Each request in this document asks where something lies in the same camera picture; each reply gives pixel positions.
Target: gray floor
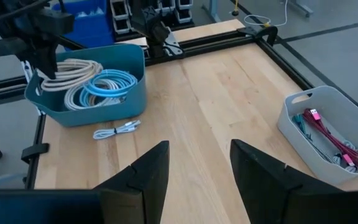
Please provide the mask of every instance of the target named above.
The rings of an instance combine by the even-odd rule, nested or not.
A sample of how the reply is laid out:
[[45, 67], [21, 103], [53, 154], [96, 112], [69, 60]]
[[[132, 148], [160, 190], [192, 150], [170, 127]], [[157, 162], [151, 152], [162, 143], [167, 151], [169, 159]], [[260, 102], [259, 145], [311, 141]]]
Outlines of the gray floor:
[[[222, 21], [235, 17], [231, 15], [234, 5], [230, 0], [218, 2], [218, 15]], [[302, 0], [314, 14], [305, 18], [298, 11], [288, 9], [288, 23], [279, 27], [281, 38], [294, 37], [311, 32], [332, 29], [358, 22], [358, 1], [356, 0]], [[212, 23], [202, 4], [208, 0], [194, 0], [193, 20], [197, 26]], [[240, 0], [250, 12], [271, 18], [272, 24], [284, 21], [284, 3], [281, 0]], [[237, 16], [242, 20], [243, 12]], [[349, 96], [358, 101], [358, 28], [348, 29], [331, 34], [319, 35], [288, 43], [298, 51], [316, 69], [342, 88]], [[276, 45], [280, 52], [312, 84], [324, 83], [301, 61], [282, 45]], [[0, 78], [21, 75], [21, 66], [15, 57], [0, 58]], [[32, 144], [37, 113], [26, 101], [0, 105], [0, 149], [4, 157], [0, 160], [0, 175], [26, 172], [27, 165], [20, 161], [21, 150]], [[3, 187], [23, 188], [17, 180]]]

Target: black clamp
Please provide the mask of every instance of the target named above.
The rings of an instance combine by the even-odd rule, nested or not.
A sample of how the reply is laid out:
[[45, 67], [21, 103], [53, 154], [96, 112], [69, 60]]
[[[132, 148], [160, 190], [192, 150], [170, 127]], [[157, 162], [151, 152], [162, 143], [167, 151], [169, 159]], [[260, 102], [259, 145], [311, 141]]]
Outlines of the black clamp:
[[29, 164], [31, 159], [34, 159], [40, 154], [46, 153], [48, 151], [49, 151], [48, 143], [35, 144], [33, 146], [23, 149], [22, 161]]
[[267, 43], [271, 46], [273, 46], [274, 42], [276, 41], [278, 34], [278, 29], [275, 26], [264, 27], [258, 32], [255, 31], [255, 29], [253, 29], [252, 27], [240, 28], [237, 31], [245, 35], [251, 35], [255, 39], [260, 39], [267, 35]]

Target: beige cable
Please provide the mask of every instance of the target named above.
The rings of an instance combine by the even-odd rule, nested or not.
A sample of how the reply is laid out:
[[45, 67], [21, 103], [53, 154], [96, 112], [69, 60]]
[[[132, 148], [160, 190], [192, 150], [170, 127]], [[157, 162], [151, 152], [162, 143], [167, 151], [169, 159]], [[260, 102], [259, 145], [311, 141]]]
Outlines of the beige cable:
[[87, 82], [103, 70], [103, 66], [92, 60], [68, 58], [57, 62], [56, 79], [45, 78], [41, 84], [44, 91], [68, 90]]

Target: teal plastic bin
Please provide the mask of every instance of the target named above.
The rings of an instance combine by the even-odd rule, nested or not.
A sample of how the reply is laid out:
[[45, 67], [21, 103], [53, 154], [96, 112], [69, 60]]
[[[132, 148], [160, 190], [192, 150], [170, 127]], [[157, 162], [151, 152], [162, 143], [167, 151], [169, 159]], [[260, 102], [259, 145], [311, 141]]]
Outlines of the teal plastic bin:
[[122, 103], [100, 106], [85, 110], [70, 111], [64, 105], [66, 91], [46, 92], [40, 96], [36, 89], [40, 86], [40, 77], [34, 75], [25, 89], [25, 97], [45, 114], [66, 127], [93, 124], [140, 115], [146, 108], [145, 62], [141, 47], [133, 44], [119, 44], [94, 49], [75, 50], [56, 55], [61, 62], [68, 58], [94, 60], [103, 65], [104, 69], [127, 71], [138, 80]]

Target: wooden table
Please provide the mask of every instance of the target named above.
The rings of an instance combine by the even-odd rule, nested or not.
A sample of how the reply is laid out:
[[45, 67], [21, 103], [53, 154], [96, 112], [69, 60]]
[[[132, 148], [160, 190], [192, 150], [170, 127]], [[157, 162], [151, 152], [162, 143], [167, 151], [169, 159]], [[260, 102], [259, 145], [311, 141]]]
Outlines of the wooden table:
[[[178, 41], [242, 27], [237, 21], [175, 32]], [[170, 175], [162, 223], [249, 223], [229, 160], [241, 139], [312, 175], [276, 127], [284, 97], [301, 91], [257, 45], [147, 67], [145, 112], [138, 130], [102, 141], [100, 128], [128, 120], [64, 128], [45, 122], [36, 189], [90, 189], [162, 140], [170, 141]], [[358, 189], [358, 179], [340, 186]]]

